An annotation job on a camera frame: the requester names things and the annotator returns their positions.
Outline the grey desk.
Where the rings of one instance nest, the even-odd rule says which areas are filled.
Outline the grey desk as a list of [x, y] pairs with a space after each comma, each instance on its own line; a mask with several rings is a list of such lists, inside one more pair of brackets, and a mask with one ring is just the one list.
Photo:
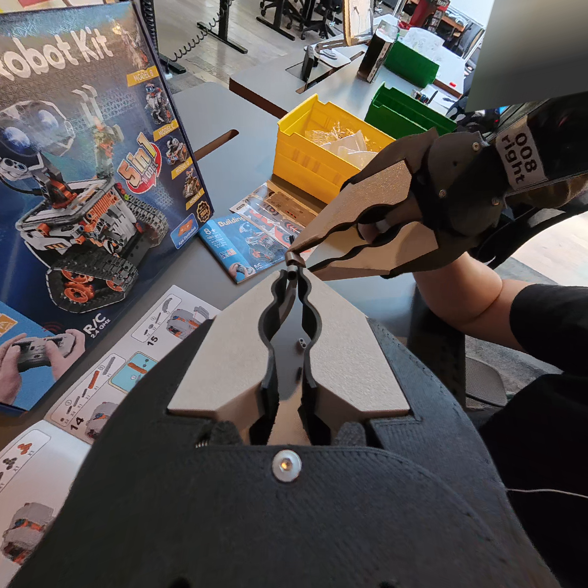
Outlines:
[[[190, 145], [197, 152], [219, 141], [229, 131], [238, 132], [198, 160], [215, 216], [224, 216], [232, 205], [272, 177], [277, 118], [213, 82], [179, 92], [173, 100]], [[33, 411], [18, 417], [1, 415], [1, 448], [41, 420], [63, 393], [130, 331], [168, 287], [177, 285], [222, 311], [268, 277], [271, 271], [283, 267], [284, 264], [277, 265], [236, 285], [202, 240], [192, 239], [172, 258], [150, 289], [113, 326], [108, 326], [96, 346], [78, 360]], [[415, 291], [412, 276], [402, 275], [390, 280], [372, 276], [327, 284], [401, 342], [407, 342]]]
[[321, 102], [332, 102], [349, 113], [364, 119], [371, 100], [379, 87], [385, 84], [410, 96], [418, 86], [382, 67], [369, 84], [357, 76], [357, 70], [367, 47], [343, 47], [342, 53], [356, 56], [341, 68], [327, 70], [320, 63], [315, 76], [319, 81], [305, 84], [300, 78], [307, 42], [295, 42], [293, 52], [263, 61], [230, 77], [229, 89], [242, 98], [281, 119], [298, 104], [317, 94]]

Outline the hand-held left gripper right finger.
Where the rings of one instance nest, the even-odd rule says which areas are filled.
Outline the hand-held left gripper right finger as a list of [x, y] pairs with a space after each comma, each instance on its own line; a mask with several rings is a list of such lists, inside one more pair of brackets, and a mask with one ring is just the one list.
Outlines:
[[298, 293], [309, 338], [298, 412], [310, 443], [331, 444], [347, 422], [407, 416], [409, 403], [367, 317], [306, 269]]

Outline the sticker sheet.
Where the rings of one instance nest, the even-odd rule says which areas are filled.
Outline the sticker sheet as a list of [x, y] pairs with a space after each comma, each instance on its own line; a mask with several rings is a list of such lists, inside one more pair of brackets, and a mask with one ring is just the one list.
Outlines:
[[283, 192], [270, 180], [236, 203], [230, 210], [247, 219], [285, 247], [296, 238], [317, 213]]

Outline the dark brown carton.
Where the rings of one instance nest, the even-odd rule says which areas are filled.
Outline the dark brown carton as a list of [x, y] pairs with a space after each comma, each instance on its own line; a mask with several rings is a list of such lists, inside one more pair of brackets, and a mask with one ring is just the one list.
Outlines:
[[359, 65], [357, 76], [371, 84], [384, 63], [387, 53], [397, 40], [399, 27], [386, 21], [379, 23], [377, 29], [369, 42], [368, 49]]

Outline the green storage bin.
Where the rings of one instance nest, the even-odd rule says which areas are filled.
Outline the green storage bin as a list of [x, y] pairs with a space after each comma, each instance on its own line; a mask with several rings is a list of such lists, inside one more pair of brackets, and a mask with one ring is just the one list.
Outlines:
[[456, 122], [427, 105], [385, 84], [375, 93], [364, 118], [371, 126], [393, 139], [415, 135], [435, 128], [439, 136], [456, 130]]
[[409, 48], [400, 40], [391, 45], [384, 67], [419, 88], [434, 83], [439, 70], [437, 62]]

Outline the yellow storage bin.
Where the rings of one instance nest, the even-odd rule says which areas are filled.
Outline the yellow storage bin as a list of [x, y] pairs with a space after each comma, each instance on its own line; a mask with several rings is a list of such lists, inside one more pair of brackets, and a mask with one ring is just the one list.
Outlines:
[[278, 121], [274, 175], [324, 203], [332, 201], [343, 182], [359, 173], [359, 169], [313, 143], [305, 133], [328, 131], [337, 123], [354, 132], [361, 130], [368, 147], [375, 152], [394, 141], [332, 102], [321, 102], [315, 93]]

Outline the person's right hand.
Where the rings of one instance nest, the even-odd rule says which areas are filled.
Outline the person's right hand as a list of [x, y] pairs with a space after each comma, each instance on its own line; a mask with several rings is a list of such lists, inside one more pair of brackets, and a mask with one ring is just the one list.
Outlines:
[[402, 224], [392, 224], [383, 218], [370, 224], [357, 224], [361, 238], [371, 246], [382, 246], [392, 241], [402, 228]]

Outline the blue booklet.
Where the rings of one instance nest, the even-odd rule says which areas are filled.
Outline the blue booklet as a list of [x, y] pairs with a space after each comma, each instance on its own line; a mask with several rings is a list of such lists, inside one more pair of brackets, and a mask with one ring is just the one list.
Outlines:
[[283, 262], [287, 250], [235, 213], [209, 220], [199, 236], [235, 283]]

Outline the black desk leg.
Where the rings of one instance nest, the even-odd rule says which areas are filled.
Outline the black desk leg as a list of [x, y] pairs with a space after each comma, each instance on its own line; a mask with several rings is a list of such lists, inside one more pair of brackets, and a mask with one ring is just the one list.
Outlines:
[[228, 47], [238, 51], [242, 55], [247, 54], [247, 49], [229, 39], [229, 16], [233, 1], [219, 1], [219, 10], [213, 22], [207, 24], [198, 21], [197, 26], [205, 35], [211, 35]]

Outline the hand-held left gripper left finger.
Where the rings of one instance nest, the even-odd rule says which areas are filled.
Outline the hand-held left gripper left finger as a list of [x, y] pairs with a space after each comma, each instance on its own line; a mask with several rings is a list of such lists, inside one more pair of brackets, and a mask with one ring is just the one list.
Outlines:
[[275, 271], [215, 317], [170, 413], [230, 421], [249, 431], [251, 444], [268, 442], [279, 404], [271, 340], [283, 322], [287, 284], [286, 271]]

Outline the white instruction sheet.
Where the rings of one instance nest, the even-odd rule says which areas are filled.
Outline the white instruction sheet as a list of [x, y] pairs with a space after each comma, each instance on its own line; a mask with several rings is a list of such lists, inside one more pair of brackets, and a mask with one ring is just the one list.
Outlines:
[[171, 286], [43, 419], [1, 451], [1, 587], [55, 520], [92, 443], [118, 405], [158, 361], [218, 312]]

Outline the person's right forearm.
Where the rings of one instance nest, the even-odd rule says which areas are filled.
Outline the person's right forearm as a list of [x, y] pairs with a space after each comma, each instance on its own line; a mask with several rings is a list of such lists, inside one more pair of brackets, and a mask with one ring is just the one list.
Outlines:
[[430, 310], [462, 332], [484, 323], [504, 323], [514, 299], [529, 285], [501, 279], [467, 253], [443, 268], [415, 272], [413, 277]]

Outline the olive brown cloth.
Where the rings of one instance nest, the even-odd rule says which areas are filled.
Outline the olive brown cloth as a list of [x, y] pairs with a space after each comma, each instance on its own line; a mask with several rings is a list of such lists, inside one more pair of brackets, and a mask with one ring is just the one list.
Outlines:
[[556, 209], [569, 203], [586, 190], [587, 174], [583, 174], [549, 186], [536, 187], [521, 194], [510, 195], [506, 198], [506, 203], [512, 209], [519, 205]]

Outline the blue robot kit box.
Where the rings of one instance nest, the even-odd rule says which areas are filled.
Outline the blue robot kit box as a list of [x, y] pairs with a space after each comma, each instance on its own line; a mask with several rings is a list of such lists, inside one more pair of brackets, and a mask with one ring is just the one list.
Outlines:
[[31, 410], [213, 211], [132, 1], [1, 12], [1, 415]]

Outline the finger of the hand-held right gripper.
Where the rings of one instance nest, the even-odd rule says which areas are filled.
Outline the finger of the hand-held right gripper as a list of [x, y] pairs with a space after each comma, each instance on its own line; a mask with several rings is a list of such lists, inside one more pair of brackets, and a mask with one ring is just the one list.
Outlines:
[[379, 246], [362, 240], [352, 227], [330, 234], [310, 255], [306, 267], [323, 281], [387, 276], [435, 250], [435, 233], [421, 223], [405, 224], [392, 240]]
[[412, 174], [401, 160], [359, 183], [347, 185], [305, 227], [288, 250], [301, 255], [320, 245], [330, 234], [357, 225], [368, 210], [380, 206], [390, 209], [408, 197], [411, 180]]

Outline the black mesh office chair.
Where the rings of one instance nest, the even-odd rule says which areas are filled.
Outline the black mesh office chair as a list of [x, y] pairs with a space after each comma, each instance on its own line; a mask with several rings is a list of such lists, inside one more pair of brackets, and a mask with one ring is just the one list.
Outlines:
[[497, 269], [510, 257], [529, 262], [538, 269], [538, 260], [545, 259], [548, 246], [555, 246], [556, 238], [570, 239], [571, 218], [587, 213], [587, 192], [561, 206], [542, 208], [526, 203], [507, 206], [500, 213], [496, 225], [482, 234], [481, 241], [469, 250], [474, 259], [491, 269]]

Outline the clear plastic bags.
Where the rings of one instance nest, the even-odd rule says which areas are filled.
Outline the clear plastic bags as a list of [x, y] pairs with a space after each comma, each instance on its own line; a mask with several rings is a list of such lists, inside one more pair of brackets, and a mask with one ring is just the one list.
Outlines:
[[375, 143], [361, 130], [354, 133], [339, 122], [330, 130], [305, 130], [305, 138], [360, 170], [378, 153]]

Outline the grey chair seat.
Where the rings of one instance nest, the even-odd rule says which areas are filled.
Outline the grey chair seat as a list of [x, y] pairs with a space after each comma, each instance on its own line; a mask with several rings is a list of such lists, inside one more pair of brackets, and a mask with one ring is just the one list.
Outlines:
[[466, 357], [466, 388], [468, 399], [496, 408], [503, 408], [507, 402], [506, 391], [499, 373], [488, 364]]

